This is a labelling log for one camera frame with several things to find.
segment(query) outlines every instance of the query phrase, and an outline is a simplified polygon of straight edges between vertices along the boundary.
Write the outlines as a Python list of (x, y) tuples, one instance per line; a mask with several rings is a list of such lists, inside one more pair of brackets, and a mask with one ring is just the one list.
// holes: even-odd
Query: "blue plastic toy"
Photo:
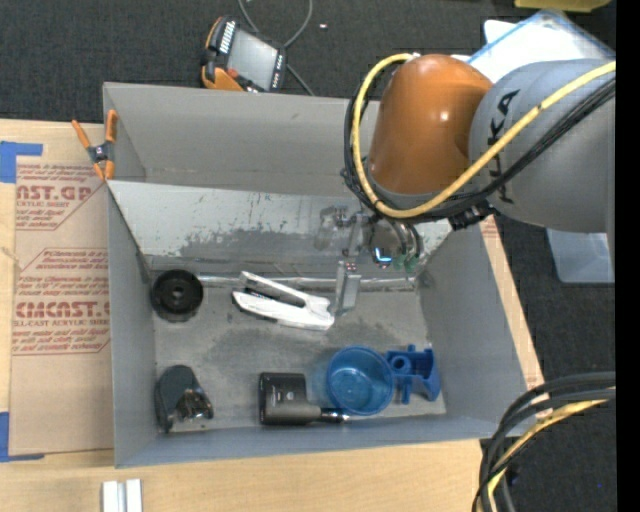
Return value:
[(349, 414), (371, 416), (393, 398), (393, 371), (382, 354), (352, 345), (336, 352), (327, 369), (327, 392), (331, 401)]
[(440, 374), (431, 348), (416, 352), (416, 346), (409, 345), (406, 351), (389, 350), (385, 359), (391, 366), (396, 385), (402, 390), (403, 404), (409, 403), (412, 392), (423, 391), (429, 401), (438, 398)]

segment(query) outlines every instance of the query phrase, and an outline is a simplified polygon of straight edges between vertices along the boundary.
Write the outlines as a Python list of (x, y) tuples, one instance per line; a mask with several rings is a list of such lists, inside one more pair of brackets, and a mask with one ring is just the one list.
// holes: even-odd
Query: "electronic device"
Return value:
[(260, 374), (258, 389), (260, 423), (263, 425), (307, 425), (314, 421), (343, 423), (349, 418), (339, 409), (309, 403), (302, 373), (264, 372)]
[(286, 52), (232, 16), (221, 16), (209, 32), (201, 65), (208, 89), (275, 92), (284, 83)]
[(154, 387), (153, 399), (158, 425), (163, 432), (204, 428), (202, 421), (213, 418), (213, 405), (193, 370), (177, 364), (167, 368)]

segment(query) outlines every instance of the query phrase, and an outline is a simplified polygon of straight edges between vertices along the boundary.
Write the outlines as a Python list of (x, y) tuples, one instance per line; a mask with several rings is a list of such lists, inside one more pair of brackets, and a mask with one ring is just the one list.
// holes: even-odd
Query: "black tool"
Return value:
[(313, 421), (343, 423), (340, 409), (322, 408), (307, 401), (307, 384), (301, 373), (262, 373), (259, 383), (260, 423), (307, 425)]
[(188, 366), (175, 365), (164, 371), (155, 386), (154, 402), (158, 424), (165, 433), (176, 420), (213, 418), (213, 406)]
[(186, 322), (202, 303), (204, 290), (200, 280), (186, 270), (168, 270), (160, 274), (151, 288), (151, 305), (169, 322)]

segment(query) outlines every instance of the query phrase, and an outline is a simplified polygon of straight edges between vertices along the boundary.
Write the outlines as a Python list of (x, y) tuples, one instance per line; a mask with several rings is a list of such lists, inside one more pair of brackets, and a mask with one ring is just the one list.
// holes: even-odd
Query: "metal bracket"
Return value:
[(110, 180), (115, 174), (115, 163), (113, 161), (113, 145), (117, 138), (118, 114), (115, 110), (109, 110), (107, 120), (105, 122), (105, 141), (100, 145), (91, 145), (87, 134), (75, 119), (71, 121), (71, 125), (76, 131), (82, 146), (87, 151), (93, 169), (98, 177), (102, 180)]
[(334, 315), (341, 316), (356, 307), (362, 275), (358, 273), (356, 258), (362, 246), (363, 226), (369, 217), (362, 212), (356, 213), (350, 220), (349, 246), (343, 251), (344, 260), (338, 262), (336, 278), (336, 302)]
[(142, 512), (142, 481), (140, 479), (102, 482), (100, 494), (101, 512)]

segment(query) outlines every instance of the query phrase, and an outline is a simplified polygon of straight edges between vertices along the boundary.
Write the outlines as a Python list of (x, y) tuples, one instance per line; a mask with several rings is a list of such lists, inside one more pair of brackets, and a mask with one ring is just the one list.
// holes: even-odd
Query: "blue tape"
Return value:
[(0, 182), (16, 182), (18, 156), (41, 156), (42, 144), (0, 141)]
[(42, 455), (18, 455), (9, 457), (9, 413), (0, 412), (0, 462), (41, 459)]

